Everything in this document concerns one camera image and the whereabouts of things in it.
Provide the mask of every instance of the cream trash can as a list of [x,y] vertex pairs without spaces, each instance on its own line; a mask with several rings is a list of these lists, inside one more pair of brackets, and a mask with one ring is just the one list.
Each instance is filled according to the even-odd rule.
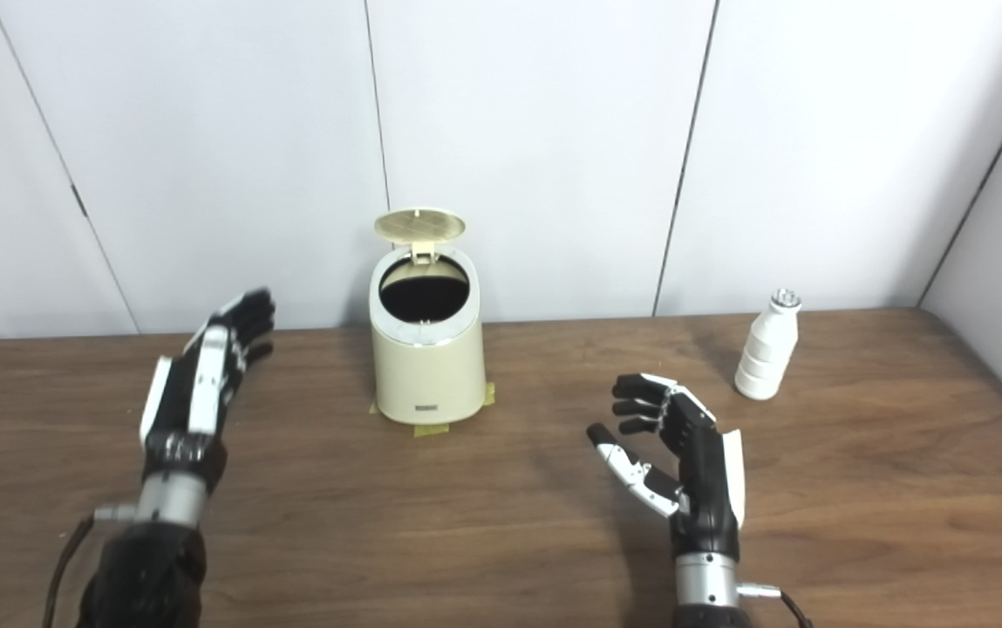
[[410,207],[374,225],[396,249],[373,270],[369,320],[377,407],[394,422],[460,422],[485,402],[481,291],[465,253],[442,245],[461,235],[457,215]]

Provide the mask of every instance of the silver bottle cap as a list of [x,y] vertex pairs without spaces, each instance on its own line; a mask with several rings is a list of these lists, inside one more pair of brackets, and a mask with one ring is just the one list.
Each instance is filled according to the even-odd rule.
[[776,293],[772,294],[772,302],[781,307],[799,307],[804,303],[795,290],[788,288],[778,289]]

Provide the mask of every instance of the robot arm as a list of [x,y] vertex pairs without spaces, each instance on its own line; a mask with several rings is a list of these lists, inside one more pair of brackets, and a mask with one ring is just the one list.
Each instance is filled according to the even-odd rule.
[[744,519],[740,433],[716,432],[716,419],[678,382],[656,375],[621,375],[613,387],[613,414],[632,417],[621,434],[659,436],[679,460],[675,480],[624,449],[601,424],[587,436],[602,460],[633,496],[668,519],[675,558],[675,628],[750,628],[740,597],[783,598],[800,619],[811,621],[776,587],[739,584],[736,533]]
[[[273,331],[274,313],[269,290],[241,294],[206,320],[182,355],[158,359],[140,424],[143,488],[135,506],[95,510],[96,518],[131,525],[102,549],[78,628],[197,627],[205,577],[198,520],[225,472],[221,433],[229,402],[245,371],[273,352],[270,343],[254,343]],[[67,549],[79,541],[72,537]],[[45,627],[53,612],[50,601]]]

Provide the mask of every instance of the open lid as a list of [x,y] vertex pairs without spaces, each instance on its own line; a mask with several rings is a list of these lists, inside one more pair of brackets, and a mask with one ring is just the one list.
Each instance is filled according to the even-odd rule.
[[430,263],[438,259],[434,245],[457,238],[466,230],[466,223],[450,211],[409,206],[381,215],[373,229],[390,242],[412,246],[414,263]]

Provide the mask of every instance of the black cable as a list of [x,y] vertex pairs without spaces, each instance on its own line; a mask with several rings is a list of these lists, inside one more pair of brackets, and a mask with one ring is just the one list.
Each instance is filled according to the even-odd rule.
[[63,553],[58,554],[58,564],[55,565],[55,573],[50,577],[50,588],[47,590],[47,605],[43,608],[43,628],[50,628],[55,621],[55,599],[58,597],[58,584],[63,579],[63,572],[66,572],[66,564],[70,562],[70,557],[74,556],[78,546],[85,540],[86,533],[93,528],[93,515],[83,518],[78,522],[77,528],[70,534],[70,539],[66,540]]
[[799,628],[815,628],[815,624],[804,615],[803,611],[799,610],[799,604],[796,604],[796,600],[791,599],[791,596],[787,592],[780,591],[780,599],[784,601],[784,604],[788,605],[788,611],[791,611],[792,615],[796,616],[796,621],[799,621]]

